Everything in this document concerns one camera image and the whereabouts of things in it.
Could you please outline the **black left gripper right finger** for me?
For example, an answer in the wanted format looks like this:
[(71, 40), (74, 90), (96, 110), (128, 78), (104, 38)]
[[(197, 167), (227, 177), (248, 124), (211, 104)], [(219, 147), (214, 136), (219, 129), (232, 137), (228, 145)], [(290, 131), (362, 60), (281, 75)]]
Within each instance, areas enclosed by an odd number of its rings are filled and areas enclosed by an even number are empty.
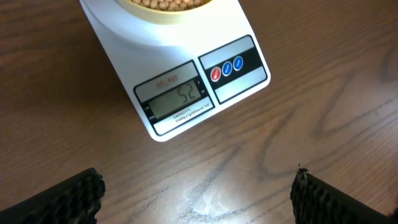
[(397, 224), (397, 211), (383, 215), (299, 168), (290, 192), (296, 224)]

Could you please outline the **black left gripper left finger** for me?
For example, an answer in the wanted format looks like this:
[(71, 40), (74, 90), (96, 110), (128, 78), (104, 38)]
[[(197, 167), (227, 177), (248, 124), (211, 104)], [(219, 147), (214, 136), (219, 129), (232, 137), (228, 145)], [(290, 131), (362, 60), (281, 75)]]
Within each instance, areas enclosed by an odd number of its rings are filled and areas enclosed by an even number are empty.
[(1, 211), (2, 224), (96, 224), (106, 191), (103, 176), (89, 168)]

